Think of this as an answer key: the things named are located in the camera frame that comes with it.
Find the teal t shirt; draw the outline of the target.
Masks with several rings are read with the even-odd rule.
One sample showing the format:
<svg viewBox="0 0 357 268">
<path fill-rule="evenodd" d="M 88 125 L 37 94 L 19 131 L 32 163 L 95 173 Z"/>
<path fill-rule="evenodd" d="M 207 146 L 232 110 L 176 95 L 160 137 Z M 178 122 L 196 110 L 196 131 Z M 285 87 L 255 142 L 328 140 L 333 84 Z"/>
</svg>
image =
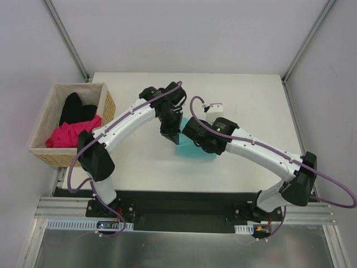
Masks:
<svg viewBox="0 0 357 268">
<path fill-rule="evenodd" d="M 182 133 L 179 134 L 179 144 L 176 145 L 175 155 L 179 157 L 201 159 L 205 161 L 213 161 L 216 159 L 215 154 L 208 154 L 200 147 L 195 146 L 193 141 Z"/>
</svg>

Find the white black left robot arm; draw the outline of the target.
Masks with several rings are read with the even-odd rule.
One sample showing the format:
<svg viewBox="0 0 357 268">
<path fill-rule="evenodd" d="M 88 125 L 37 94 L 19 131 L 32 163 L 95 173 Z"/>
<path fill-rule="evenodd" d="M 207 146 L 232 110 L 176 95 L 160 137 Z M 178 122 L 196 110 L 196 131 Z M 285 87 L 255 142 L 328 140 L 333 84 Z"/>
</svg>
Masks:
<svg viewBox="0 0 357 268">
<path fill-rule="evenodd" d="M 117 213 L 117 194 L 111 175 L 115 169 L 111 154 L 129 135 L 145 123 L 158 119 L 160 134 L 179 144 L 182 105 L 187 94 L 181 82 L 171 82 L 166 88 L 144 89 L 131 106 L 119 117 L 93 133 L 82 131 L 78 135 L 76 160 L 89 175 L 91 188 L 99 202 L 99 211 L 105 217 Z"/>
</svg>

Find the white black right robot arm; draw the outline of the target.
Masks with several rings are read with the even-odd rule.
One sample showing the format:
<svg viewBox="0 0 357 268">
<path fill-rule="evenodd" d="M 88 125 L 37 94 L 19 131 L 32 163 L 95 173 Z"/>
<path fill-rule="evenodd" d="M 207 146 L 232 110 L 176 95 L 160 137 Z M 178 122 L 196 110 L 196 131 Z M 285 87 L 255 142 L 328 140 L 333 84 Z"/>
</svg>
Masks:
<svg viewBox="0 0 357 268">
<path fill-rule="evenodd" d="M 213 124 L 190 118 L 182 134 L 208 154 L 236 154 L 280 178 L 274 186 L 258 191 L 252 203 L 239 208 L 243 218 L 259 223 L 276 208 L 287 204 L 298 207 L 308 204 L 316 180 L 316 175 L 312 172 L 317 166 L 315 154 L 307 152 L 300 156 L 264 145 L 261 140 L 223 117 L 217 118 Z"/>
</svg>

